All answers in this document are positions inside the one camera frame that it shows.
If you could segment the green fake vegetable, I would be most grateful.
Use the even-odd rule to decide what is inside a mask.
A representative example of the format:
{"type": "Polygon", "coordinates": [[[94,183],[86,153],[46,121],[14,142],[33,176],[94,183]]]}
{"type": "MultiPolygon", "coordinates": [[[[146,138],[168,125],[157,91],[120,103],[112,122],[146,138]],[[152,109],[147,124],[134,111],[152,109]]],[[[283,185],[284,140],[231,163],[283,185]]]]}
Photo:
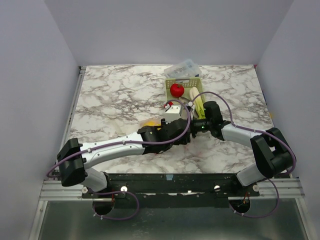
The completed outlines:
{"type": "Polygon", "coordinates": [[[204,110],[204,103],[202,101],[201,96],[198,96],[196,98],[196,96],[199,94],[200,92],[198,91],[198,89],[196,87],[192,87],[189,90],[189,96],[191,100],[194,100],[194,106],[195,106],[195,111],[198,115],[198,119],[205,119],[205,110],[204,110]]]}

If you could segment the red fake apple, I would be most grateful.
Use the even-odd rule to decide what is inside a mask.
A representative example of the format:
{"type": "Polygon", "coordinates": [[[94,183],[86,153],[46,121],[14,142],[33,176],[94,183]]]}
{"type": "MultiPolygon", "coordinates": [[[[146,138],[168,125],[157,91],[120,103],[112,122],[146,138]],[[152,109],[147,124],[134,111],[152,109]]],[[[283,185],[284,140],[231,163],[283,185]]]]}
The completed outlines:
{"type": "Polygon", "coordinates": [[[180,98],[185,93],[185,88],[178,83],[174,83],[170,87],[170,94],[175,98],[180,98]]]}

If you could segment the grey fake fish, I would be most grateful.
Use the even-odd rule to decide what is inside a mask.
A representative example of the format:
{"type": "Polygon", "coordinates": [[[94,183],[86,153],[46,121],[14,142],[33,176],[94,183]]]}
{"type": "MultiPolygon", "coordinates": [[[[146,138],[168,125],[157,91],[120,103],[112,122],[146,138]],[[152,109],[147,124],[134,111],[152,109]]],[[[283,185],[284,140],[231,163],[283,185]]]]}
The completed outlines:
{"type": "Polygon", "coordinates": [[[192,106],[193,105],[193,102],[188,99],[188,98],[185,98],[185,97],[179,97],[178,98],[183,104],[187,105],[187,106],[192,106]]]}

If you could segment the clear zip top bag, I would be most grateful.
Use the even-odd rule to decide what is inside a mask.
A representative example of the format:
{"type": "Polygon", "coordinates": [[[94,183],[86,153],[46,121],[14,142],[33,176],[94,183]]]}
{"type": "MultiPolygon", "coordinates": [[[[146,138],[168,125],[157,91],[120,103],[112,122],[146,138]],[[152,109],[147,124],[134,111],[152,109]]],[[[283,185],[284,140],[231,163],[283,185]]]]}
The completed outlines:
{"type": "Polygon", "coordinates": [[[139,128],[155,129],[160,130],[162,128],[161,118],[148,118],[139,122],[139,128]]]}

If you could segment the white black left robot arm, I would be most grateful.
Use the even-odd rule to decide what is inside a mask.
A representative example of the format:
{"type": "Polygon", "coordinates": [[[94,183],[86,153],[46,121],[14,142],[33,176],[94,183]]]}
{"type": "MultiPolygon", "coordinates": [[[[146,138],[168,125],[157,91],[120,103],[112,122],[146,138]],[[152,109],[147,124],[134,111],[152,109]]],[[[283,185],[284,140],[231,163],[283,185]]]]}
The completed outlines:
{"type": "Polygon", "coordinates": [[[99,197],[107,197],[111,191],[107,175],[94,166],[127,156],[158,154],[173,145],[185,145],[190,141],[190,124],[189,120],[179,118],[101,142],[80,143],[77,138],[71,138],[57,154],[61,184],[64,187],[81,184],[99,197]]]}

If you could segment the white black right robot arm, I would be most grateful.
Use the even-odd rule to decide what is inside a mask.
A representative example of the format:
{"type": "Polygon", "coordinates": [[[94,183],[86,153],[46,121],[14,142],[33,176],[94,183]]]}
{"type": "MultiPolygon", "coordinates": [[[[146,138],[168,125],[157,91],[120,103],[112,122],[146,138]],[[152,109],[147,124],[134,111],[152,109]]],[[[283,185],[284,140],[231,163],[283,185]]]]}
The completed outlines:
{"type": "Polygon", "coordinates": [[[192,136],[198,132],[207,132],[221,140],[234,142],[253,151],[255,163],[239,171],[236,180],[230,183],[230,191],[241,196],[248,186],[264,179],[270,179],[293,166],[293,157],[289,145],[278,128],[266,131],[250,131],[234,126],[223,119],[219,105],[215,101],[203,104],[204,119],[191,122],[192,136]]]}

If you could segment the yellow fake pepper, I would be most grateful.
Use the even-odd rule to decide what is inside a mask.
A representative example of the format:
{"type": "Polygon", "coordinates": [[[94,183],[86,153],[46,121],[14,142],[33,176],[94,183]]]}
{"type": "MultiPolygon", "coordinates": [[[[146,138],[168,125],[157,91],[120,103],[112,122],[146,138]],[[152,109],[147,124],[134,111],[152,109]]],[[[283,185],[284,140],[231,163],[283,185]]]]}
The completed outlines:
{"type": "Polygon", "coordinates": [[[161,126],[161,122],[159,120],[150,119],[147,121],[143,121],[140,124],[140,126],[141,127],[145,127],[145,126],[156,127],[156,126],[161,126]]]}

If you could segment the clear plastic organizer box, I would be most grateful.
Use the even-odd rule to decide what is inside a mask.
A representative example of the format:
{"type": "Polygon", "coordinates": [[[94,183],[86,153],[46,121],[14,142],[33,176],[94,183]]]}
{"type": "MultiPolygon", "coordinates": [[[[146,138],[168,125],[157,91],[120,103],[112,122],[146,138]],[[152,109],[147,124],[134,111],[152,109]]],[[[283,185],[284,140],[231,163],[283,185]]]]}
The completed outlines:
{"type": "Polygon", "coordinates": [[[199,77],[202,73],[199,66],[191,59],[172,65],[163,72],[168,79],[199,77]]]}

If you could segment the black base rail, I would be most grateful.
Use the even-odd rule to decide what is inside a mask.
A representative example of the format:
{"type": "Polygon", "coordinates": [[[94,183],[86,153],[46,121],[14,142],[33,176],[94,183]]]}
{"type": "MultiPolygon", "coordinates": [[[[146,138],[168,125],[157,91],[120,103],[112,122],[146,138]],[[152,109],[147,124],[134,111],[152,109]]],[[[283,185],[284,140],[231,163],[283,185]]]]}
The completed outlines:
{"type": "Polygon", "coordinates": [[[234,173],[110,173],[107,188],[82,194],[99,207],[227,208],[231,199],[258,197],[253,184],[242,186],[234,173]]]}

